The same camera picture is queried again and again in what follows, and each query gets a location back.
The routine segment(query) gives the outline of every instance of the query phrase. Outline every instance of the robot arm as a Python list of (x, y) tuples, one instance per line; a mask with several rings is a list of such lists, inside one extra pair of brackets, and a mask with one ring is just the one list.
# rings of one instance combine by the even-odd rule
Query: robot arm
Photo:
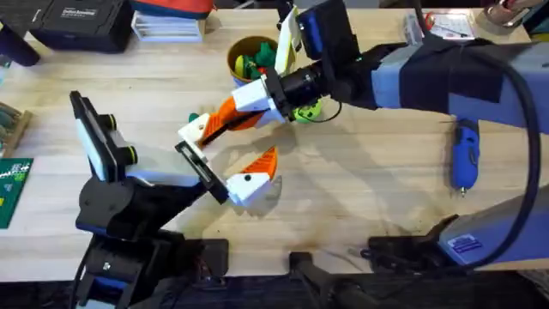
[[(440, 40), (429, 45), (378, 45), (360, 53), (341, 1), (305, 11), (297, 23), (307, 56), (317, 61), (286, 76), (268, 71), (262, 80), (238, 90), (246, 98), (262, 86), (262, 100), (272, 100), (271, 114), (274, 103), (280, 115), (292, 121), (293, 109), (329, 95), (371, 110), (417, 109), (523, 127), (521, 105), (510, 81), (502, 71), (464, 52), (472, 50), (513, 67), (530, 87), (539, 120), (549, 116), (544, 102), (549, 44), (493, 45), (475, 40), (456, 45)], [(280, 121), (276, 115), (263, 120)], [(549, 133), (549, 122), (540, 121), (540, 131)]]

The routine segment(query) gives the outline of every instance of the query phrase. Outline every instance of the wooden tabletop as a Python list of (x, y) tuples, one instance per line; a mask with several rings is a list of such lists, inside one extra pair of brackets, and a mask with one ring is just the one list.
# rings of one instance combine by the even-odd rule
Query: wooden tabletop
[[(350, 9), (362, 51), (403, 41), (406, 13)], [(115, 114), (127, 140), (173, 149), (191, 112), (215, 109), (234, 89), (226, 65), (230, 45), (249, 35), (276, 39), (277, 21), (274, 10), (220, 10), (208, 19), (202, 44), (133, 40), (122, 55), (54, 52), (33, 42), (43, 56), (40, 65), (14, 64), (0, 87), (0, 101), (35, 114), (15, 153), (35, 160), (11, 225), (0, 230), (0, 281), (69, 280), (90, 239), (75, 228), (78, 195), (90, 172), (69, 91), (89, 97), (98, 112)], [(511, 35), (478, 34), (498, 43), (528, 41), (522, 28)], [(298, 64), (309, 62), (301, 53)], [(336, 109), (332, 100), (323, 104), (326, 116)], [(430, 112), (344, 106), (326, 124), (226, 133), (206, 149), (214, 170), (234, 173), (277, 145), (275, 190), (251, 209), (205, 196), (168, 228), (189, 238), (228, 239), (231, 276), (284, 274), (290, 251), (313, 251), (330, 272), (369, 271), (349, 251), (368, 237), (425, 233), (447, 215), (522, 193), (524, 131), (486, 122), (480, 124), (479, 180), (465, 198), (453, 193), (447, 181), (451, 120)], [(543, 160), (549, 161), (549, 152)]]

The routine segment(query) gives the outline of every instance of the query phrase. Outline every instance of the black mount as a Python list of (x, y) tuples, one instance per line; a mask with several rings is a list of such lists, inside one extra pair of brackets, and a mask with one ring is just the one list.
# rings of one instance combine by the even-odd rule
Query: black mount
[(345, 276), (335, 276), (318, 268), (309, 252), (290, 253), (290, 276), (300, 277), (316, 293), (321, 308), (403, 309), (393, 300), (379, 301), (366, 293), (360, 284)]
[(134, 178), (106, 183), (92, 177), (82, 188), (76, 219), (78, 228), (94, 233), (77, 290), (80, 305), (97, 300), (127, 308), (150, 297), (168, 277), (218, 282), (213, 278), (228, 267), (226, 239), (187, 240), (160, 230), (205, 192), (202, 183), (150, 186)]
[(127, 177), (125, 168), (137, 163), (137, 152), (115, 143), (114, 116), (99, 115), (76, 91), (70, 98), (93, 175), (81, 190), (76, 218), (77, 228), (94, 234), (75, 277), (80, 306), (98, 301), (117, 309), (148, 308), (143, 304), (160, 281), (179, 276), (205, 287), (224, 284), (226, 239), (188, 240), (161, 228), (206, 192), (224, 202), (226, 191), (214, 190), (219, 186), (204, 182), (208, 175), (192, 164), (202, 180), (193, 186), (151, 185)]
[(360, 255), (370, 261), (376, 273), (409, 274), (455, 266), (437, 242), (440, 233), (457, 217), (443, 219), (424, 236), (370, 237), (368, 248)]
[(76, 291), (79, 305), (96, 300), (117, 309), (136, 306), (153, 295), (159, 281), (180, 276), (193, 284), (222, 285), (228, 247), (226, 239), (187, 240), (165, 230), (137, 242), (95, 235)]

